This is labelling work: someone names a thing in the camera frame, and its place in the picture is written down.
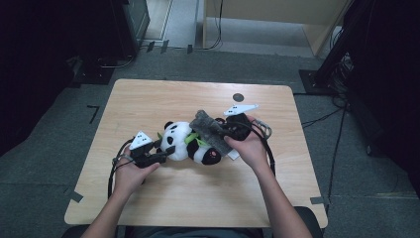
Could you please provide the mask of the light wooden cabinet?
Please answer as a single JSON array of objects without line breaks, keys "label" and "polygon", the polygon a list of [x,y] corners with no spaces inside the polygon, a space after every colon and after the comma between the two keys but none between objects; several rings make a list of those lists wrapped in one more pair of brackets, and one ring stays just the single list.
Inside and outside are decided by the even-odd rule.
[{"label": "light wooden cabinet", "polygon": [[319,56],[354,0],[204,0],[204,18],[302,24],[314,56]]}]

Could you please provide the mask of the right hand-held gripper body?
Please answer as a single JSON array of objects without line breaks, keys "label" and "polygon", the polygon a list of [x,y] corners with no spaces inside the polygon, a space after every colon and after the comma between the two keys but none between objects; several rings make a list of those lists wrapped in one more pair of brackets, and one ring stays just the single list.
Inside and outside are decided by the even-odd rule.
[{"label": "right hand-held gripper body", "polygon": [[223,128],[228,135],[237,141],[244,141],[251,133],[252,123],[246,115],[247,111],[257,109],[257,104],[233,105],[224,112],[226,122]]}]

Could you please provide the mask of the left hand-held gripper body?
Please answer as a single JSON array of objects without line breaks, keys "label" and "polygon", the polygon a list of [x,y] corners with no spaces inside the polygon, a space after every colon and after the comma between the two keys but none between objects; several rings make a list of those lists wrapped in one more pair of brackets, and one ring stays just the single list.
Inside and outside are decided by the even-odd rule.
[{"label": "left hand-held gripper body", "polygon": [[139,131],[129,146],[131,158],[137,167],[143,169],[154,163],[163,164],[166,162],[165,153],[151,154],[150,150],[155,147],[155,142],[143,131]]}]

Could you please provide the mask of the black flat stand base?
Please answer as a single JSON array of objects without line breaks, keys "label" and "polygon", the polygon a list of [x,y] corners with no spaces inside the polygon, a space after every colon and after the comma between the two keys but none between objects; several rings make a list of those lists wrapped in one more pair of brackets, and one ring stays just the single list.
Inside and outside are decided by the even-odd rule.
[{"label": "black flat stand base", "polygon": [[81,65],[73,79],[76,84],[103,84],[107,85],[114,69],[97,63],[96,60],[82,60]]}]

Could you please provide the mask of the person's right hand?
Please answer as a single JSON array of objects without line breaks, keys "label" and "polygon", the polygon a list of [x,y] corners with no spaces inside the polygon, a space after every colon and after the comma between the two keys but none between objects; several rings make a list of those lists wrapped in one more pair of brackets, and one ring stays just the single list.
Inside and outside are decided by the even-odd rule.
[{"label": "person's right hand", "polygon": [[244,141],[237,141],[229,136],[225,136],[225,142],[236,150],[243,161],[251,167],[255,173],[270,171],[266,149],[261,141],[261,130],[258,126],[253,126],[253,131]]}]

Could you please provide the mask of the grey fuzzy cloth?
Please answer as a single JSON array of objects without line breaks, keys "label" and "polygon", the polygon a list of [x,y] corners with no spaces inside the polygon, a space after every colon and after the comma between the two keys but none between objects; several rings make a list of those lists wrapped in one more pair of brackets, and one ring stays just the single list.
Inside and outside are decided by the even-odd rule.
[{"label": "grey fuzzy cloth", "polygon": [[199,134],[200,138],[216,149],[222,156],[227,156],[232,148],[219,134],[222,130],[220,124],[211,118],[204,110],[198,110],[189,126]]}]

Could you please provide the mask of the black cabinet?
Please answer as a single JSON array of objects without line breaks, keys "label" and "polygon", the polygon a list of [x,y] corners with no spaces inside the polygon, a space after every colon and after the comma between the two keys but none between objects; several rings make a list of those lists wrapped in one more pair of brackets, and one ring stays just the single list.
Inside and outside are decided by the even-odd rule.
[{"label": "black cabinet", "polygon": [[117,31],[118,55],[134,57],[150,23],[146,0],[110,0]]}]

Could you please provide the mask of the person's grey clothing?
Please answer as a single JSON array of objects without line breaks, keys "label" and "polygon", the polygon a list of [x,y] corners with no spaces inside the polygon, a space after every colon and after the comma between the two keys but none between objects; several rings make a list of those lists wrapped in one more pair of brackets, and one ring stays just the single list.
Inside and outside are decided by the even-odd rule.
[{"label": "person's grey clothing", "polygon": [[259,228],[134,227],[126,238],[263,238]]}]

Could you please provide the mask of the black angled floor tape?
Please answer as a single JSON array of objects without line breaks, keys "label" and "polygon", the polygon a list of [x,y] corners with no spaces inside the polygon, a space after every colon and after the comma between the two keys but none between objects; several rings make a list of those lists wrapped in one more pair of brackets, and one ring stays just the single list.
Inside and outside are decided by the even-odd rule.
[{"label": "black angled floor tape", "polygon": [[92,116],[91,116],[91,119],[90,119],[90,121],[89,121],[89,124],[92,124],[92,123],[93,123],[93,121],[94,121],[94,120],[95,120],[95,118],[96,118],[96,115],[97,115],[97,113],[98,113],[98,111],[99,111],[99,109],[100,109],[100,106],[98,106],[98,105],[87,105],[86,107],[94,110],[94,112],[93,112],[93,114],[92,114]]}]

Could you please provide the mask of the black metal stand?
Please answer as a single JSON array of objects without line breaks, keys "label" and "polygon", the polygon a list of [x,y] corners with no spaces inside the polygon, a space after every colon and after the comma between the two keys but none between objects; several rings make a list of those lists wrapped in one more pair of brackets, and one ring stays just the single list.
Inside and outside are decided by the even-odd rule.
[{"label": "black metal stand", "polygon": [[333,86],[333,71],[344,57],[352,37],[356,34],[361,18],[370,0],[356,0],[345,15],[345,27],[336,44],[318,70],[299,70],[305,92],[309,95],[334,95],[339,90]]}]

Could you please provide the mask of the black and white panda plush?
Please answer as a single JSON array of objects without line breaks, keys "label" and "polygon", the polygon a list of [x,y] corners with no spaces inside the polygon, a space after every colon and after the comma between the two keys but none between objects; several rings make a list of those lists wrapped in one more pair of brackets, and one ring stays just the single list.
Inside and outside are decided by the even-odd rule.
[{"label": "black and white panda plush", "polygon": [[211,129],[208,134],[197,132],[185,121],[168,121],[163,133],[158,136],[161,151],[173,149],[168,155],[173,161],[191,159],[197,164],[212,166],[220,163],[225,156],[231,160],[240,156],[215,129]]}]

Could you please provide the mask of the person's left hand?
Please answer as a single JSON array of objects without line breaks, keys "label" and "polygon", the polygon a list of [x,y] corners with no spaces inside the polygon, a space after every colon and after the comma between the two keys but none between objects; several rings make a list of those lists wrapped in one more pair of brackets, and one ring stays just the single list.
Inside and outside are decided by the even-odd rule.
[{"label": "person's left hand", "polygon": [[130,161],[130,158],[131,151],[129,148],[126,148],[123,156],[117,163],[113,190],[114,195],[130,196],[138,187],[141,186],[146,177],[159,167],[159,163],[154,163],[144,169],[141,169]]}]

